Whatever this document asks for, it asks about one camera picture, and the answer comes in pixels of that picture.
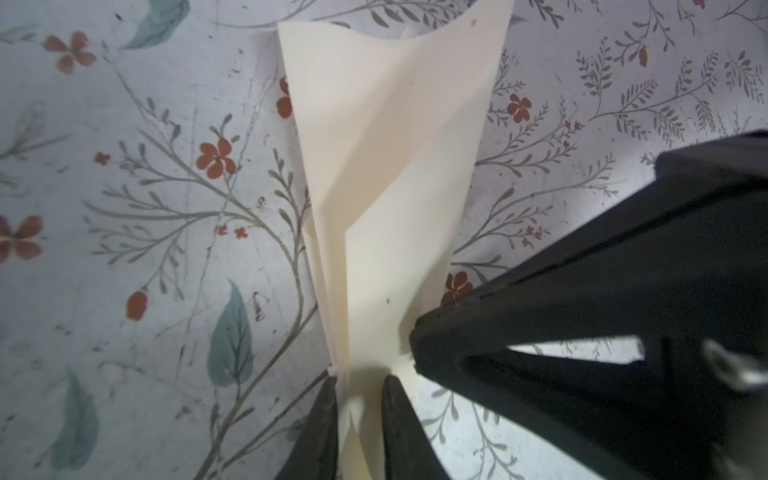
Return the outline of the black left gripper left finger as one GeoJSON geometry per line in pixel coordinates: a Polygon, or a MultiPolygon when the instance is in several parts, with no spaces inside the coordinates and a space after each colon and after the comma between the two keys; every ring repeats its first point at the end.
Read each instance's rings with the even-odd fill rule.
{"type": "Polygon", "coordinates": [[[276,480],[333,480],[337,475],[339,435],[337,378],[326,378],[298,439],[276,480]]]}

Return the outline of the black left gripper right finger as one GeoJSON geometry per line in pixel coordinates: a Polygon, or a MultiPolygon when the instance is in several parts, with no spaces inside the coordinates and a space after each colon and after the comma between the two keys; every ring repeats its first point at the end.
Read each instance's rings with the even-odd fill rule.
{"type": "Polygon", "coordinates": [[[395,375],[384,379],[381,417],[387,480],[449,479],[395,375]]]}

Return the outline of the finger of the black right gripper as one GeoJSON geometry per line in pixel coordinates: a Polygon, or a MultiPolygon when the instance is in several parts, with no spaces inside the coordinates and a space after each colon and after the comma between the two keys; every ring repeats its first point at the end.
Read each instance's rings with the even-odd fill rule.
{"type": "Polygon", "coordinates": [[[417,370],[607,479],[767,475],[767,134],[652,183],[419,318],[417,370]]]}

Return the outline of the cream square paper sheet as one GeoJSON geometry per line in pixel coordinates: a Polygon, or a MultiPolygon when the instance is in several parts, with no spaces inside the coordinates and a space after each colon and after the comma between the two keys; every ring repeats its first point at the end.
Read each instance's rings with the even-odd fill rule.
{"type": "Polygon", "coordinates": [[[512,10],[478,1],[397,40],[320,22],[278,27],[346,479],[384,475],[386,375],[415,390],[409,332],[444,294],[512,10]]]}

